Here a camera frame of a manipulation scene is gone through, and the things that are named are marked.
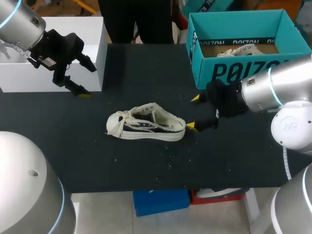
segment shoe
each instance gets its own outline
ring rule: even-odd
[[[217,57],[233,57],[241,55],[263,55],[263,53],[258,50],[254,44],[247,44],[234,50],[229,49],[221,54],[218,54]]]
[[[134,107],[112,114],[106,124],[107,134],[127,140],[152,138],[178,141],[183,138],[186,123],[156,103]]]
[[[199,198],[223,198],[227,196],[235,196],[244,194],[249,189],[203,189],[196,193],[196,197]]]

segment shoe box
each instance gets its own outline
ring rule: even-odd
[[[99,11],[98,0],[84,0],[82,2],[93,10]],[[84,16],[92,14],[87,10],[83,12]],[[38,8],[37,13],[41,17],[80,16],[82,8],[73,0],[62,0],[59,4],[43,4]]]
[[[302,0],[263,0],[257,5],[256,10],[284,9],[289,17],[295,21],[301,6]]]
[[[264,55],[217,57],[243,44]],[[186,49],[198,89],[225,83],[311,53],[285,10],[191,13]]]
[[[250,11],[250,10],[256,9],[260,0],[241,0],[241,2],[242,2],[242,8],[244,10]]]
[[[194,12],[219,12],[226,11],[233,0],[188,0],[182,13],[188,16]]]

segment white shoelace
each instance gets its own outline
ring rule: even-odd
[[[107,132],[107,135],[113,135],[116,132],[118,132],[118,137],[120,137],[123,132],[124,124],[137,125],[138,124],[137,119],[132,116],[135,110],[137,110],[137,107],[132,108],[130,111],[118,111],[117,113],[119,114],[120,117],[122,117],[122,120],[119,121],[118,124],[116,124],[114,128],[109,130]]]
[[[289,171],[287,149],[285,147],[283,147],[283,157],[284,157],[284,166],[285,166],[285,172],[287,175],[287,179],[291,180],[292,175],[291,175],[291,172]]]

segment shoe sole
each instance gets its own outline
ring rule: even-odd
[[[137,140],[149,138],[164,141],[178,141],[184,137],[184,133],[185,129],[182,132],[178,133],[140,133],[140,132],[123,131],[120,137],[118,136],[118,134],[112,134],[112,136],[125,140]]]

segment black tablecloth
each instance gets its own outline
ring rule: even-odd
[[[106,121],[118,110],[156,102],[187,122],[210,114],[197,94],[185,45],[110,45],[103,92],[0,95],[0,131],[34,141],[72,193],[177,188],[275,187],[287,181],[283,150],[271,136],[274,114],[221,119],[217,130],[184,139],[122,140]],[[312,158],[288,151],[295,175]]]

